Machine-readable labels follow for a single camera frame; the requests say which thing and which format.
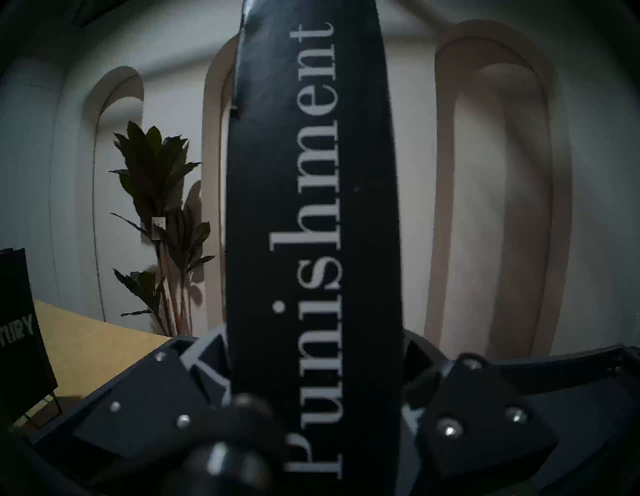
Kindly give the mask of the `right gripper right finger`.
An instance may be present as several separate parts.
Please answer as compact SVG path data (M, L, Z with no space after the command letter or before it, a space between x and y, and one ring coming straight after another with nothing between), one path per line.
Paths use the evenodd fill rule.
M523 481L558 444L498 367L476 353L446 359L411 331L401 412L421 471L434 481Z

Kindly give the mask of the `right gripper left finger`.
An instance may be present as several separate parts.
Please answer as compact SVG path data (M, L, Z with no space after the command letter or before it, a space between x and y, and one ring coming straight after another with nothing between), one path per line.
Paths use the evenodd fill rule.
M174 338L138 361L91 409L74 438L128 458L231 401L227 330Z

